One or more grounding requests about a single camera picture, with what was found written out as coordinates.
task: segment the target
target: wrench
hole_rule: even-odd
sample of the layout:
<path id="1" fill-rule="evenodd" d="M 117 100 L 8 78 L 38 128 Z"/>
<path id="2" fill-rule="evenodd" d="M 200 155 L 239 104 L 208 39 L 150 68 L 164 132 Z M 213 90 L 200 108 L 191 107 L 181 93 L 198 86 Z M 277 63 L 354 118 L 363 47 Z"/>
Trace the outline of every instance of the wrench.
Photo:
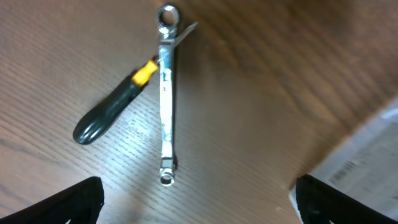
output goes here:
<path id="1" fill-rule="evenodd" d="M 169 11 L 174 17 L 174 23 L 167 25 L 162 20 L 162 13 Z M 170 4 L 161 7 L 157 13 L 159 32 L 161 35 L 159 45 L 159 70 L 160 70 L 160 119 L 162 122 L 162 162 L 160 164 L 160 183 L 171 186 L 174 183 L 174 172 L 177 169 L 177 158 L 174 152 L 174 48 L 195 27 L 194 22 L 184 32 L 178 34 L 180 14 L 178 9 Z"/>

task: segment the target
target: wooden table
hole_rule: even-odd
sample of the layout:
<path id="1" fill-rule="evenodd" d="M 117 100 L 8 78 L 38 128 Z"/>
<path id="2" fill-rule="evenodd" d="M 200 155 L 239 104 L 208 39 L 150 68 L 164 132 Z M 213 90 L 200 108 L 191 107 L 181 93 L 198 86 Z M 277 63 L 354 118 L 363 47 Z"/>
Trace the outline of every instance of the wooden table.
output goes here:
<path id="1" fill-rule="evenodd" d="M 76 122 L 157 52 L 158 0 L 0 2 L 0 217 L 89 176 L 99 223 L 299 223 L 289 187 L 398 87 L 395 0 L 175 1 L 176 183 L 159 74 L 98 141 Z"/>

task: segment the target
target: wood grain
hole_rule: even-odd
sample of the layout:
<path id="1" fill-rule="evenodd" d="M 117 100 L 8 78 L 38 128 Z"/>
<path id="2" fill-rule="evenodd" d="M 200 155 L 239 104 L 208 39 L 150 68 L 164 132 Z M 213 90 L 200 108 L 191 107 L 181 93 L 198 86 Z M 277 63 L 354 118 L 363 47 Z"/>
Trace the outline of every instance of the wood grain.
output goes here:
<path id="1" fill-rule="evenodd" d="M 177 51 L 164 188 L 159 74 L 95 143 L 72 139 L 156 53 L 164 2 L 0 2 L 0 217 L 98 175 L 99 223 L 299 223 L 295 178 L 397 94 L 397 1 L 174 3 L 200 26 Z"/>

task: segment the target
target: black handle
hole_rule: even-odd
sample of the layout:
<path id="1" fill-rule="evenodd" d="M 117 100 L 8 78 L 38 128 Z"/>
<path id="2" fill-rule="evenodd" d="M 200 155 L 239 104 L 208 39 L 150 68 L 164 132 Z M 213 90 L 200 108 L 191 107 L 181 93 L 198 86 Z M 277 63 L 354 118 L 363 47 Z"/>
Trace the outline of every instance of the black handle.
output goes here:
<path id="1" fill-rule="evenodd" d="M 142 91 L 142 87 L 131 81 L 133 74 L 127 76 L 109 96 L 81 118 L 73 130 L 73 138 L 77 143 L 90 144 L 98 139 Z"/>

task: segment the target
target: metal wrench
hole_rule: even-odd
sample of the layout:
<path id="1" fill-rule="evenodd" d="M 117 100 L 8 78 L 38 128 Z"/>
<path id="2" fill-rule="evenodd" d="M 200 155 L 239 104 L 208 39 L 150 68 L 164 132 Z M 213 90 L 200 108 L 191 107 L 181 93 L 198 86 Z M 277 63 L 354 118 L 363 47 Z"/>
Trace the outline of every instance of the metal wrench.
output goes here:
<path id="1" fill-rule="evenodd" d="M 174 23 L 167 25 L 162 21 L 162 13 L 169 11 L 174 16 Z M 159 45 L 160 69 L 160 118 L 162 122 L 162 162 L 160 165 L 160 183 L 171 186 L 174 183 L 174 171 L 177 158 L 174 153 L 174 48 L 198 24 L 194 22 L 184 32 L 178 34 L 180 14 L 175 6 L 166 4 L 157 13 L 161 40 Z"/>

